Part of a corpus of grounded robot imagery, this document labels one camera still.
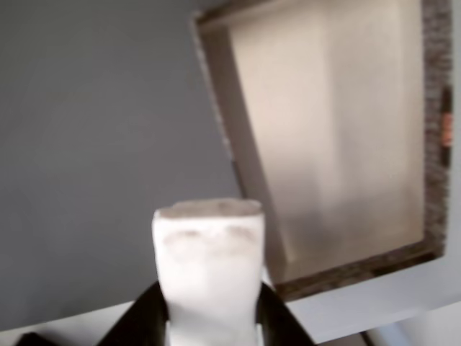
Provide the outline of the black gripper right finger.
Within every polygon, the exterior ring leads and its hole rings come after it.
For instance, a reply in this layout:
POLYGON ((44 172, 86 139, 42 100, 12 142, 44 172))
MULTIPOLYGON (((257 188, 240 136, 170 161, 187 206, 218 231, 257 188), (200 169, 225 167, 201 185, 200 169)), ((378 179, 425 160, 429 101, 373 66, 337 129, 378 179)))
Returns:
POLYGON ((256 323, 261 325, 265 345, 315 345, 285 302, 264 282, 256 305, 256 323))

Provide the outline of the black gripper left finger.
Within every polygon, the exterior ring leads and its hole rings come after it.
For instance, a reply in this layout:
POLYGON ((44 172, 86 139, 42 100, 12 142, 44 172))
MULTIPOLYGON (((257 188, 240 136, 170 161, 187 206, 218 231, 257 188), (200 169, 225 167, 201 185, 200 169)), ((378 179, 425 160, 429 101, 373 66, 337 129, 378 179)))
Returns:
POLYGON ((100 346, 165 345, 166 302, 155 282, 127 309, 97 343, 100 346))

